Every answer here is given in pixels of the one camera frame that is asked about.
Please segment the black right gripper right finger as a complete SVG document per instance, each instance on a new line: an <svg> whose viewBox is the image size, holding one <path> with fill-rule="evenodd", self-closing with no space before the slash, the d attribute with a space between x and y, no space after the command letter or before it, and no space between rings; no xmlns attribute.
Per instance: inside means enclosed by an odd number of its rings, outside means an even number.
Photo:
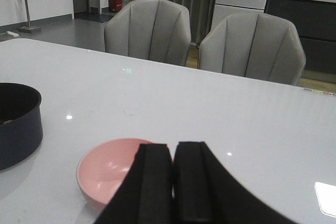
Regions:
<svg viewBox="0 0 336 224"><path fill-rule="evenodd" d="M205 142L179 142L173 167L178 223L292 223L258 199Z"/></svg>

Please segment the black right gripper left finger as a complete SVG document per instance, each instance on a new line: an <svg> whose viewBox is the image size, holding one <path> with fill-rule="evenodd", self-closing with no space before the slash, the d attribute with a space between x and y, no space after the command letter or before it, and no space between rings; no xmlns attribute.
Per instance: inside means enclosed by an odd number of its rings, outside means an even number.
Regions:
<svg viewBox="0 0 336 224"><path fill-rule="evenodd" d="M95 223L172 223L172 160L165 144L141 144Z"/></svg>

